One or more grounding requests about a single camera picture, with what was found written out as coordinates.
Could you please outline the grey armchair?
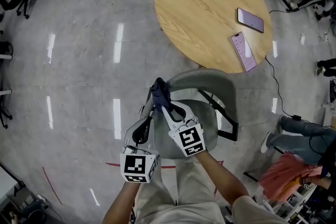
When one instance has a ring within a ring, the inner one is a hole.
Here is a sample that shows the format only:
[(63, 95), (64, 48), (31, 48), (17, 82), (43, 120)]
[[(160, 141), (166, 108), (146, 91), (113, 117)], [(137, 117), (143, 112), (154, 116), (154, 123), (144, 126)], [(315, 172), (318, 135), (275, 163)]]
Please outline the grey armchair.
[[(203, 138), (208, 150), (213, 150), (219, 137), (231, 141), (238, 140), (238, 113), (236, 88), (232, 80), (217, 69), (194, 69), (182, 72), (166, 83), (170, 94), (180, 90), (195, 89), (205, 101), (185, 99), (180, 102), (188, 105), (204, 130)], [(141, 117), (151, 116), (155, 127), (155, 150), (163, 159), (183, 159), (182, 151), (169, 138), (169, 126), (163, 113), (159, 112), (149, 90)]]

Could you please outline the person's left forearm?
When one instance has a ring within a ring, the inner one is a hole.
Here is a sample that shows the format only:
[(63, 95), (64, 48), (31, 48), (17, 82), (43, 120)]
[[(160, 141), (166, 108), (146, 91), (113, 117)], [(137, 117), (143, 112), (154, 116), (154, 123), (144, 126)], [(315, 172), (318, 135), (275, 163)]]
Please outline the person's left forearm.
[(104, 216), (102, 224), (129, 224), (132, 207), (140, 186), (140, 183), (125, 182)]

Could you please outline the person's light beige trousers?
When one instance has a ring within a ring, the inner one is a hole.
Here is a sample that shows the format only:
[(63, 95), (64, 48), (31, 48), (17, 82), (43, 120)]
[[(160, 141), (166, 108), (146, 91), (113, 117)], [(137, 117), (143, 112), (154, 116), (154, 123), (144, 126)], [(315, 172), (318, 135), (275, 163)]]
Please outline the person's light beige trousers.
[(225, 224), (205, 169), (196, 159), (176, 160), (177, 202), (163, 184), (161, 168), (135, 199), (135, 224)]

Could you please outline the person's light beige shirt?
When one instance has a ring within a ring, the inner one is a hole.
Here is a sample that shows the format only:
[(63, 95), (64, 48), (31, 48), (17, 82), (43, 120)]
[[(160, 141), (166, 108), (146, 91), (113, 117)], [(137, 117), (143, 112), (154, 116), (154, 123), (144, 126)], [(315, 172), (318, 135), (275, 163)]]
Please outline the person's light beige shirt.
[(289, 224), (281, 217), (258, 205), (251, 197), (241, 196), (232, 206), (234, 224)]

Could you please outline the orange cushion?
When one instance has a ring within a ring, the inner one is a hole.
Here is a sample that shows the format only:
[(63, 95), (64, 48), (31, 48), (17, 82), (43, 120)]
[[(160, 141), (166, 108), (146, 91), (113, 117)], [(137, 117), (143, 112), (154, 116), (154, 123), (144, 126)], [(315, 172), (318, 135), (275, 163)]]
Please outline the orange cushion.
[(301, 186), (301, 176), (297, 176), (285, 185), (286, 191), (295, 191)]

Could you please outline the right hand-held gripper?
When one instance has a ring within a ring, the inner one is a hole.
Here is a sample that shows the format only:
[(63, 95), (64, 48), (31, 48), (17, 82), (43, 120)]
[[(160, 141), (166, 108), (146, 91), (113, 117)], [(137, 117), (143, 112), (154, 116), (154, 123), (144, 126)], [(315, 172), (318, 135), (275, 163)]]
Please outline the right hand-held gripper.
[(190, 157), (206, 150), (201, 125), (196, 124), (192, 109), (179, 101), (172, 101), (172, 111), (161, 106), (169, 126), (169, 137), (175, 142), (185, 157)]

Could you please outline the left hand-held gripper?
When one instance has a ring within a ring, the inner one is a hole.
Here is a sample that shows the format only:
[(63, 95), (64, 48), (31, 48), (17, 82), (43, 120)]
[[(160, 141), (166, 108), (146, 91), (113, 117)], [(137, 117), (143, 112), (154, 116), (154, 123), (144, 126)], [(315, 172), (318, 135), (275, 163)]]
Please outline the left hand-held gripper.
[(155, 148), (155, 127), (151, 116), (128, 128), (120, 154), (120, 172), (128, 183), (149, 183), (159, 162)]

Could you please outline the pink padded jacket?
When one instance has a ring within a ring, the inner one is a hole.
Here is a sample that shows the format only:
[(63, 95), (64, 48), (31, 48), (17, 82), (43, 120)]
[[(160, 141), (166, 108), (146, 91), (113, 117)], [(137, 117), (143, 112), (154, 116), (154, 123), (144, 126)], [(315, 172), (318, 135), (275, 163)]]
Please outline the pink padded jacket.
[(294, 192), (286, 191), (285, 185), (288, 182), (297, 176), (316, 176), (320, 175), (321, 172), (321, 166), (308, 165), (299, 157), (285, 152), (270, 166), (258, 182), (263, 188), (264, 196), (267, 199), (271, 201), (285, 201)]

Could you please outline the curved red floor tape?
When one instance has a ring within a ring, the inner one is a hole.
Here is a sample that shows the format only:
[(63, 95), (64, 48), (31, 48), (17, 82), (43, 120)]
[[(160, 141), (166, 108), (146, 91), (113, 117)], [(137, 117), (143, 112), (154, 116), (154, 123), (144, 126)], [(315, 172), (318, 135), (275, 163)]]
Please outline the curved red floor tape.
[(43, 166), (42, 166), (42, 170), (43, 170), (43, 173), (44, 173), (44, 175), (45, 175), (45, 177), (46, 177), (46, 180), (47, 180), (47, 182), (48, 182), (48, 184), (49, 184), (49, 186), (50, 186), (52, 192), (54, 193), (56, 199), (58, 200), (58, 202), (59, 202), (62, 206), (64, 206), (64, 204), (62, 203), (62, 201), (61, 201), (60, 198), (58, 197), (58, 195), (57, 195), (57, 193), (56, 193), (56, 191), (55, 191), (55, 189), (54, 189), (54, 187), (53, 187), (53, 185), (52, 185), (52, 183), (51, 183), (51, 181), (50, 181), (50, 179), (49, 179), (49, 177), (48, 177), (48, 175), (47, 175), (47, 173), (46, 173), (46, 170), (45, 170), (45, 168), (44, 168)]

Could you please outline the dark blue cloth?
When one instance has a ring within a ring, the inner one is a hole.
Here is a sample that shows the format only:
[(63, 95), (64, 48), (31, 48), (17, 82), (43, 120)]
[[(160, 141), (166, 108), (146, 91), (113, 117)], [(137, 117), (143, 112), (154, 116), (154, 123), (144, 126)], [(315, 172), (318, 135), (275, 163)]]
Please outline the dark blue cloth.
[(155, 80), (152, 87), (150, 87), (150, 92), (153, 97), (154, 106), (159, 112), (162, 113), (162, 107), (165, 107), (169, 112), (173, 110), (169, 85), (162, 78), (159, 77)]

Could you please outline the person's right forearm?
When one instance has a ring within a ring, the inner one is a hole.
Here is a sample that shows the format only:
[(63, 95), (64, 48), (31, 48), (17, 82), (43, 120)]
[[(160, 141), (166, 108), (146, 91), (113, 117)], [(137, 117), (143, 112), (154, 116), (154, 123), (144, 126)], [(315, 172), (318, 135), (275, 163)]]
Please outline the person's right forearm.
[(221, 196), (230, 205), (233, 205), (235, 200), (242, 196), (249, 196), (241, 181), (222, 166), (208, 151), (202, 151), (195, 157), (205, 169)]

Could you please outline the pink-screen smartphone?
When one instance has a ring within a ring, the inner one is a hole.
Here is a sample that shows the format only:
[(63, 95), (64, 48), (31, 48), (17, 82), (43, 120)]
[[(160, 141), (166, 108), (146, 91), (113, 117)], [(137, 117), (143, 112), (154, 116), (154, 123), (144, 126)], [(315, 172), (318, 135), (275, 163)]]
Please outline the pink-screen smartphone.
[(264, 33), (264, 21), (241, 8), (237, 8), (237, 21), (251, 29)]
[(231, 42), (237, 52), (245, 72), (251, 71), (257, 66), (254, 55), (243, 32), (231, 36)]

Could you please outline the round wooden table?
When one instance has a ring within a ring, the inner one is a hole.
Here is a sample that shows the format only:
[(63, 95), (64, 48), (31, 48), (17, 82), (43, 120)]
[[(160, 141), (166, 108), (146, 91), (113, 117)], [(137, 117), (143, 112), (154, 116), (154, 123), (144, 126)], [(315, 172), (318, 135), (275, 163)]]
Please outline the round wooden table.
[[(163, 32), (185, 56), (205, 68), (243, 72), (231, 36), (243, 32), (257, 63), (272, 49), (272, 26), (264, 0), (154, 0)], [(237, 8), (260, 17), (264, 33), (237, 21)]]

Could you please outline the white desk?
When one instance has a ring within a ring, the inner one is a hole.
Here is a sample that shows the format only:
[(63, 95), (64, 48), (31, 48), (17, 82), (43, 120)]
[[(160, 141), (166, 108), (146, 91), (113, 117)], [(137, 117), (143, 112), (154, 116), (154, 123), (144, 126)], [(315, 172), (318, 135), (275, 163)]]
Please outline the white desk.
[[(12, 60), (12, 58), (13, 58), (12, 55), (2, 55), (2, 54), (0, 54), (0, 59), (3, 59), (3, 60)], [(0, 91), (0, 96), (11, 94), (11, 93), (12, 93), (11, 90), (2, 90), (2, 91)]]

